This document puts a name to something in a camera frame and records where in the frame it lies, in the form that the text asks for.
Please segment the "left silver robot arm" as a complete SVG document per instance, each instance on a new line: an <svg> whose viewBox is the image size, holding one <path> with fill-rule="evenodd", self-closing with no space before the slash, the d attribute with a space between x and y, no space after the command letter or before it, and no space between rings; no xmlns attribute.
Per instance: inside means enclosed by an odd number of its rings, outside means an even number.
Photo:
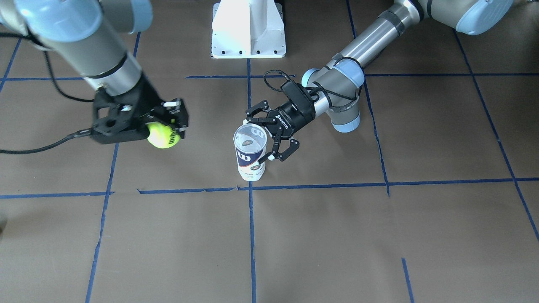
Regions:
<svg viewBox="0 0 539 303"><path fill-rule="evenodd" d="M287 102L270 109L264 100L246 111L247 123L267 130L274 141L271 150L255 163L285 161L299 148L294 134L323 113L329 115L338 132L356 129L364 69L406 29L433 19L476 36L497 24L512 5L512 0L396 0L325 66L306 71L300 83L277 70L285 78L278 92L285 94Z"/></svg>

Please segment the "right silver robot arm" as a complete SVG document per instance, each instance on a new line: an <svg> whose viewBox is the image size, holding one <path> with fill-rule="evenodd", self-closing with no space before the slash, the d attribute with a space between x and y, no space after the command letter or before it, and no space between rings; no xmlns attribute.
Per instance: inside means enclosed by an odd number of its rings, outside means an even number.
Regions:
<svg viewBox="0 0 539 303"><path fill-rule="evenodd" d="M120 37L147 30L152 20L149 0L1 2L7 28L59 53L96 90L92 129L104 136L152 122L187 128L183 101L159 97Z"/></svg>

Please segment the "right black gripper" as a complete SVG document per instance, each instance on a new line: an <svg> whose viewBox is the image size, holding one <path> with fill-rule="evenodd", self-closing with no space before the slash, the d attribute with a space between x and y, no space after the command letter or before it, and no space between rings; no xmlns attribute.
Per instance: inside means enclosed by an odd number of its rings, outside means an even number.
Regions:
<svg viewBox="0 0 539 303"><path fill-rule="evenodd" d="M164 102L145 74L142 74L139 82L127 92L127 100L133 105L128 115L129 126L156 121L154 118L147 118L147 115L164 116L164 123L176 131L185 131L189 126L189 114L184 100L175 98Z"/></svg>

